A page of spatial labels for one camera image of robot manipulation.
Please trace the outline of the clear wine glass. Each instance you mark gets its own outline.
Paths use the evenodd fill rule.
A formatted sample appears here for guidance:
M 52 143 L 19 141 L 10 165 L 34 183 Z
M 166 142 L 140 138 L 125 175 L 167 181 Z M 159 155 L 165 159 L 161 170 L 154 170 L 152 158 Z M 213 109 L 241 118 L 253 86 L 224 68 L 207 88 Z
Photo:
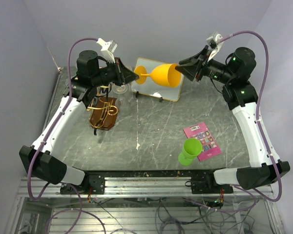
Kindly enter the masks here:
M 123 104 L 128 88 L 128 84 L 122 86 L 118 86 L 115 84 L 112 85 L 112 92 L 115 94 L 115 98 L 117 99 L 115 103 L 118 108 L 120 108 Z

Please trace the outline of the orange plastic goblet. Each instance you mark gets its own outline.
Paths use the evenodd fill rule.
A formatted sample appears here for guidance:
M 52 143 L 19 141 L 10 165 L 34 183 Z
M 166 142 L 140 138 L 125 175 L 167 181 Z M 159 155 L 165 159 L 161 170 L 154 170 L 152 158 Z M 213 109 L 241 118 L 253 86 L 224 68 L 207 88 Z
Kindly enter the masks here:
M 181 80 L 181 73 L 175 69 L 176 66 L 176 63 L 162 64 L 155 67 L 150 73 L 147 73 L 146 68 L 139 65 L 134 70 L 134 73 L 139 76 L 135 81 L 138 84 L 143 84 L 147 77 L 150 77 L 157 85 L 175 88 L 179 85 Z

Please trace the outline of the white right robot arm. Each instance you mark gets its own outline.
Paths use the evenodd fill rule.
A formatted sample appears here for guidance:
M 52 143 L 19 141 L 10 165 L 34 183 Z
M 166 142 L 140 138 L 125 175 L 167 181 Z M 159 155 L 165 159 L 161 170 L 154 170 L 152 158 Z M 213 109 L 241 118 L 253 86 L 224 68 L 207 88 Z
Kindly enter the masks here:
M 256 67 L 255 53 L 239 47 L 226 63 L 210 59 L 212 50 L 205 46 L 198 54 L 179 61 L 176 70 L 190 81 L 208 77 L 223 84 L 222 96 L 237 120 L 249 153 L 249 167 L 215 169 L 206 180 L 206 189 L 218 192 L 223 184 L 236 184 L 245 190 L 276 183 L 290 171 L 269 140 L 259 110 L 259 97 L 249 82 Z

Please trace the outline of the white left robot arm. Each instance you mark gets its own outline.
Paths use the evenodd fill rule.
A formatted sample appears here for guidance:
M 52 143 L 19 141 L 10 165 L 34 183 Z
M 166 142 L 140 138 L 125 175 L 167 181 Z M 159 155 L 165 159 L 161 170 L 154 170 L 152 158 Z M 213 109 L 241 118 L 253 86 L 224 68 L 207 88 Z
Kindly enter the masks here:
M 52 184 L 70 183 L 80 194 L 89 190 L 90 182 L 83 170 L 58 160 L 65 138 L 96 96 L 97 87 L 110 83 L 122 86 L 138 79 L 138 75 L 127 69 L 120 58 L 107 62 L 103 68 L 99 67 L 100 60 L 103 57 L 95 51 L 79 53 L 77 79 L 65 90 L 56 113 L 39 138 L 31 146 L 22 146 L 19 151 L 28 174 Z

